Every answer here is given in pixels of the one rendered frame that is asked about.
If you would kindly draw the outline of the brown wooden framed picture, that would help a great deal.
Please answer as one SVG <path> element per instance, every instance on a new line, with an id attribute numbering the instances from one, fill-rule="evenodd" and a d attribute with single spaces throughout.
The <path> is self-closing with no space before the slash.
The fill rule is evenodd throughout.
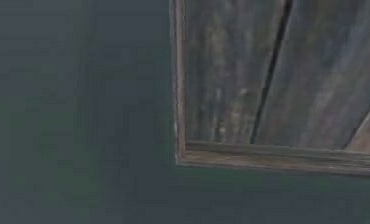
<path id="1" fill-rule="evenodd" d="M 180 165 L 370 176 L 370 0 L 169 0 Z"/>

